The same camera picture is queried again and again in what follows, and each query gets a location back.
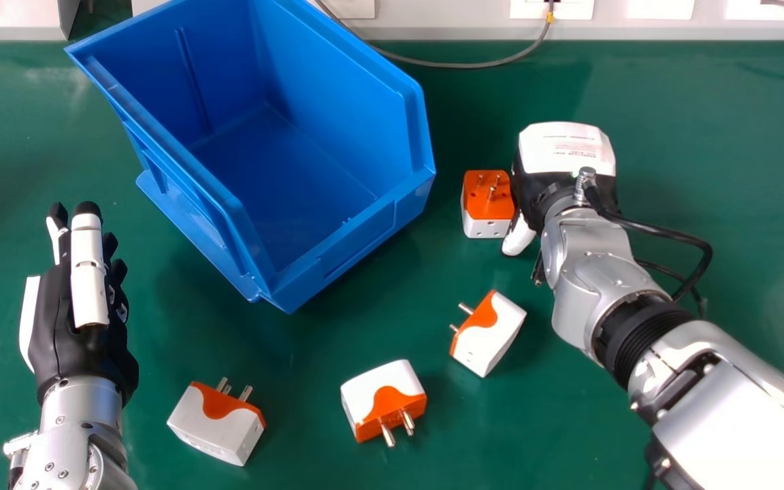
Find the plug pin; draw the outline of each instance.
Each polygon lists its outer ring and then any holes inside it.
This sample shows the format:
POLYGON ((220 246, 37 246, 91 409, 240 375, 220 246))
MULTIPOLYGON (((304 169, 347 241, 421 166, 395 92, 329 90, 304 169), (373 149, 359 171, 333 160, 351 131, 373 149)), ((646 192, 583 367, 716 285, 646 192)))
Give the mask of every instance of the plug pin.
POLYGON ((242 402, 246 402, 246 398, 250 396, 250 393, 252 393, 252 387, 250 387, 250 385, 246 385, 246 387, 244 387, 244 390, 240 393, 238 400, 242 402))
POLYGON ((401 410, 401 415, 404 416, 404 430, 407 431, 408 436, 413 436, 413 431, 417 428, 413 422, 413 416, 410 416, 407 410, 401 410))
POLYGON ((386 424, 380 424, 380 430, 383 431, 383 438, 386 440, 386 446, 395 447, 395 436, 392 435, 392 431, 386 426, 386 424))

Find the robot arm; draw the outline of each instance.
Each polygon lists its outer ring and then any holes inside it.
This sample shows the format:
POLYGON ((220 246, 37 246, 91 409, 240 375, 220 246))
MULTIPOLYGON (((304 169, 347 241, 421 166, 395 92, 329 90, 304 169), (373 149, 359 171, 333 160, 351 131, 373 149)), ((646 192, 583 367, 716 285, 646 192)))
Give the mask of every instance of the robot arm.
POLYGON ((91 202, 47 216, 53 266, 26 280, 20 353, 35 375, 41 423, 4 444, 9 489, 135 488, 127 474, 120 417, 137 389, 137 362, 127 348, 127 275, 113 261, 117 240, 102 235, 91 202))
POLYGON ((519 254, 540 235, 534 278, 553 289, 553 329, 628 392, 668 488, 784 490, 784 375, 679 307, 637 263, 613 220, 609 145, 586 125, 523 131, 512 171, 519 220, 502 251, 519 254))

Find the screw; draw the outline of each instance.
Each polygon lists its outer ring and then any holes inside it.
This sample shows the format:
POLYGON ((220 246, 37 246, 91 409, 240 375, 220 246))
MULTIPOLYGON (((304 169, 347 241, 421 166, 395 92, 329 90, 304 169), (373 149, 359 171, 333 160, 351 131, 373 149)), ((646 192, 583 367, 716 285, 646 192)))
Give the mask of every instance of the screw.
POLYGON ((597 171, 592 167, 582 167, 579 169, 579 176, 576 177, 576 185, 573 187, 573 198, 576 202, 585 204, 585 184, 595 180, 597 171))

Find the black fingertip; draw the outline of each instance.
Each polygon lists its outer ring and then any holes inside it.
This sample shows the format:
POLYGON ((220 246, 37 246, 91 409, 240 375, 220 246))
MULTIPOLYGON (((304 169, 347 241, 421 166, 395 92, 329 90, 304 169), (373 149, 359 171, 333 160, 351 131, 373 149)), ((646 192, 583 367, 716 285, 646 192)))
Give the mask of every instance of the black fingertip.
POLYGON ((122 284, 128 273, 129 268, 125 266, 124 261, 117 259, 111 264, 111 282, 114 284, 122 284))
POLYGON ((105 235, 102 235, 102 251, 107 259, 111 259, 111 256, 114 255, 114 252, 117 251, 118 247, 119 241, 117 240, 117 237, 114 236, 114 233, 105 233, 105 235))
POLYGON ((74 215, 77 216, 78 214, 95 214, 99 217, 99 220, 102 219, 102 210, 99 209, 99 205, 92 201, 84 201, 75 206, 74 215))
POLYGON ((47 210, 47 217, 56 221, 57 227, 65 227, 68 223, 68 211, 65 210, 62 202, 54 202, 47 210))

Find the green tabletop surface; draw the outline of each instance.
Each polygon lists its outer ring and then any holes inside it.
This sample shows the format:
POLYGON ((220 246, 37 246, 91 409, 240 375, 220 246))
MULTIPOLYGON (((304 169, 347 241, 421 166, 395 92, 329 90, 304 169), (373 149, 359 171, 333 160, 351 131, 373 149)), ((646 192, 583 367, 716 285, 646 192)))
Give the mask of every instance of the green tabletop surface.
MULTIPOLYGON (((122 9, 81 13, 79 29, 122 9)), ((386 43, 411 56, 483 60, 521 43, 386 43)), ((142 490, 234 488, 632 489, 648 430, 610 376, 550 325, 529 281, 532 245, 461 232, 461 177, 509 168, 517 134, 574 120, 610 136, 620 204, 715 247, 707 316, 784 371, 784 43, 551 42, 482 71, 402 66, 422 84, 438 177, 425 213, 287 316, 249 304, 134 184, 140 165, 99 90, 62 44, 0 44, 0 488, 3 441, 37 428, 18 352, 25 276, 50 265, 52 202, 91 199, 129 266, 130 348, 140 388, 122 418, 142 490), (486 379, 448 356, 458 301, 498 289, 528 311, 486 379), (409 359, 429 403, 416 435, 357 444, 340 385, 409 359), (267 431, 245 468, 181 443, 165 421, 190 381, 250 384, 267 431)), ((687 272, 697 251, 632 236, 639 257, 687 272)), ((673 288, 672 281, 660 281, 673 288)))

